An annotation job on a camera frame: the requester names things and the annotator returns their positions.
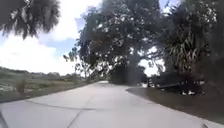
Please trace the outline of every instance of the green grass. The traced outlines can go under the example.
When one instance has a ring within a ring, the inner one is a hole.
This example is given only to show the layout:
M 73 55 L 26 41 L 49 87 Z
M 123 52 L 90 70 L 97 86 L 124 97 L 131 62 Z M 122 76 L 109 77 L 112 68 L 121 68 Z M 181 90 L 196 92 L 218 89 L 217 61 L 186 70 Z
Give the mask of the green grass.
M 223 97 L 184 96 L 152 88 L 131 88 L 127 91 L 166 107 L 224 124 Z

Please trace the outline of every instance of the sky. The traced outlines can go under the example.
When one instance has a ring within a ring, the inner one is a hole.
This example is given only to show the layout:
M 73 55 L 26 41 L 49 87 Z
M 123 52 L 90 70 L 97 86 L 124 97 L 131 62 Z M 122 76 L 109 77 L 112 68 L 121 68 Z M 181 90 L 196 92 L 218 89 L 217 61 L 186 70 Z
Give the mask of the sky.
M 38 38 L 27 37 L 25 40 L 13 34 L 8 37 L 0 36 L 0 66 L 29 72 L 58 72 L 61 75 L 74 72 L 75 62 L 66 62 L 63 55 L 71 50 L 79 37 L 78 31 L 85 24 L 81 14 L 88 7 L 99 5 L 101 0 L 59 1 L 59 24 L 48 34 L 41 33 Z M 164 8 L 166 3 L 167 0 L 160 0 L 161 8 L 167 12 Z M 175 4 L 177 0 L 170 0 L 170 5 Z M 157 73 L 156 68 L 148 67 L 146 60 L 142 60 L 140 64 L 146 67 L 147 75 Z

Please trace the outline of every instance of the asphalt road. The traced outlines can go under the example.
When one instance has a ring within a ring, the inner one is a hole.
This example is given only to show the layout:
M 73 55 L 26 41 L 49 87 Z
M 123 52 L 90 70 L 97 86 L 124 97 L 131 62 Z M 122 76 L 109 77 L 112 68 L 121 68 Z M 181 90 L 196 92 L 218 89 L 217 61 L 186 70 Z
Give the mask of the asphalt road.
M 126 86 L 89 86 L 0 105 L 0 128 L 224 128 L 126 91 Z

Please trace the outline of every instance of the grass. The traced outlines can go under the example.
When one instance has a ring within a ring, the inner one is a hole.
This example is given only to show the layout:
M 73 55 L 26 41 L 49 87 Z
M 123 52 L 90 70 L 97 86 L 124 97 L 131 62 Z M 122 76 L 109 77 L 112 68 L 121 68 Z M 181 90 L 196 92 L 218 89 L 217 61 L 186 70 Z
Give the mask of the grass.
M 71 85 L 50 86 L 47 84 L 41 84 L 40 86 L 42 88 L 25 92 L 23 94 L 17 93 L 15 91 L 3 92 L 0 95 L 0 103 L 29 99 L 29 98 L 34 98 L 34 97 L 43 96 L 43 95 L 49 95 L 52 93 L 75 89 L 78 87 L 82 87 L 84 85 L 85 83 L 82 83 L 79 85 L 72 85 L 72 86 Z
M 127 91 L 166 107 L 224 124 L 223 97 L 184 96 L 152 88 L 131 88 Z

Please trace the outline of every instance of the grassy field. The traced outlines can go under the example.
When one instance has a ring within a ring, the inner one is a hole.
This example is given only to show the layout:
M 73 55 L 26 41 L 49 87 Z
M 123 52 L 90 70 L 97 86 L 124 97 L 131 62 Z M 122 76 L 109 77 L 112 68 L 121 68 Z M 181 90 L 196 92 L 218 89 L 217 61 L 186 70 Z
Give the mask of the grassy field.
M 152 88 L 131 88 L 127 91 L 166 107 L 224 124 L 224 99 L 222 97 L 184 96 Z
M 0 67 L 0 103 L 74 89 L 85 84 L 81 77 L 29 73 Z

